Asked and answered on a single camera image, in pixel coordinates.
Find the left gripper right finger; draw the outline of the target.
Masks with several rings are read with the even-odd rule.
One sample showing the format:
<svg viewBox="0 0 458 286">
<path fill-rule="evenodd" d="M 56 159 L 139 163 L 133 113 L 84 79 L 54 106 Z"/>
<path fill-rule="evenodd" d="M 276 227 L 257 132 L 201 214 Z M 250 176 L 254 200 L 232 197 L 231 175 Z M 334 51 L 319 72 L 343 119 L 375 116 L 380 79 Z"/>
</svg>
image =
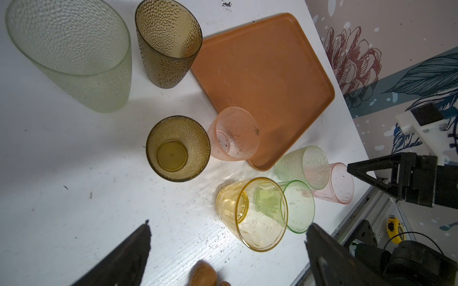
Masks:
<svg viewBox="0 0 458 286">
<path fill-rule="evenodd" d="M 317 286 L 387 286 L 389 283 L 313 223 L 305 242 Z"/>
</svg>

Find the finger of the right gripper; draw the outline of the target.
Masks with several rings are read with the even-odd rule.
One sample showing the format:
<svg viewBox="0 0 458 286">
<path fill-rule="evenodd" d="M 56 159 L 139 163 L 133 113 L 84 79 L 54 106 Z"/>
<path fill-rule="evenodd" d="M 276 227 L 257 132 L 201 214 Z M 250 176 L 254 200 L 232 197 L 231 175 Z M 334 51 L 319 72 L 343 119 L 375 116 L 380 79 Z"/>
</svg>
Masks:
<svg viewBox="0 0 458 286">
<path fill-rule="evenodd" d="M 403 198 L 406 153 L 350 163 L 347 172 L 395 199 Z"/>
</svg>

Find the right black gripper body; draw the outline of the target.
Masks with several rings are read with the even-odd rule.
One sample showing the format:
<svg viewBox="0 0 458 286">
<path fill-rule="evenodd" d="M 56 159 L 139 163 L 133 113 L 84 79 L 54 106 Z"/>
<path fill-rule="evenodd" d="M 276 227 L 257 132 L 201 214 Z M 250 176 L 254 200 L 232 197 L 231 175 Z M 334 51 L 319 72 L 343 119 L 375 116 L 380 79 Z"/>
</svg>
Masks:
<svg viewBox="0 0 458 286">
<path fill-rule="evenodd" d="M 402 198 L 420 206 L 458 208 L 458 167 L 438 165 L 438 157 L 401 154 Z"/>
</svg>

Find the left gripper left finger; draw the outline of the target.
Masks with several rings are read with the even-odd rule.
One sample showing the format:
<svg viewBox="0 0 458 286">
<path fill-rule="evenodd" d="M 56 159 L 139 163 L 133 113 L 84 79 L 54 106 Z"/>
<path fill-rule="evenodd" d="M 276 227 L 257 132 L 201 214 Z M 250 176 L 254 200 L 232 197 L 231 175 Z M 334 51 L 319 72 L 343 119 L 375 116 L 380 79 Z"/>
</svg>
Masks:
<svg viewBox="0 0 458 286">
<path fill-rule="evenodd" d="M 74 285 L 139 286 L 150 250 L 151 231 L 146 221 Z"/>
</svg>

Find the pink ribbed clear glass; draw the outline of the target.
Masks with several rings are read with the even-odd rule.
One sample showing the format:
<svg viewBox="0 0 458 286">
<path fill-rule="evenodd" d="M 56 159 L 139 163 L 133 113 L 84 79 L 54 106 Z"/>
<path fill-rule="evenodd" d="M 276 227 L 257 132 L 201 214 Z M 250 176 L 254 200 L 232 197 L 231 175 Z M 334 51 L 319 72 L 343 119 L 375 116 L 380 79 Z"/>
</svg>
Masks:
<svg viewBox="0 0 458 286">
<path fill-rule="evenodd" d="M 315 199 L 339 204 L 350 204 L 354 197 L 353 176 L 347 172 L 343 163 L 330 164 L 328 184 L 321 190 L 312 190 Z"/>
</svg>

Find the pale green textured glass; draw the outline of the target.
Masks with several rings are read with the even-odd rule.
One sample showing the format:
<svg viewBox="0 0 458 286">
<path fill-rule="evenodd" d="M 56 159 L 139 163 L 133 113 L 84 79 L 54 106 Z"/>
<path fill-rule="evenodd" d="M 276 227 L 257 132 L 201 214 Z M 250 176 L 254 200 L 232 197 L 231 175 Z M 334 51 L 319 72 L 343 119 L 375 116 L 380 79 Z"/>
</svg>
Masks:
<svg viewBox="0 0 458 286">
<path fill-rule="evenodd" d="M 299 180 L 313 190 L 325 188 L 330 178 L 328 158 L 315 145 L 285 154 L 275 164 L 274 171 L 283 182 Z"/>
</svg>

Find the pink textured glass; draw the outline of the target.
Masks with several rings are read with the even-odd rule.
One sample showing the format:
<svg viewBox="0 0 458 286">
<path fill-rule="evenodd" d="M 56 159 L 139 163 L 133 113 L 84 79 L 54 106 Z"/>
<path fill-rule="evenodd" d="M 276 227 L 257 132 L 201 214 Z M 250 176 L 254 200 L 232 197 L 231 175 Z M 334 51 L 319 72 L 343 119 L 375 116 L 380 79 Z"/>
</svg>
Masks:
<svg viewBox="0 0 458 286">
<path fill-rule="evenodd" d="M 260 146 L 260 130 L 254 117 L 240 107 L 221 111 L 208 129 L 211 156 L 236 162 L 251 158 Z"/>
</svg>

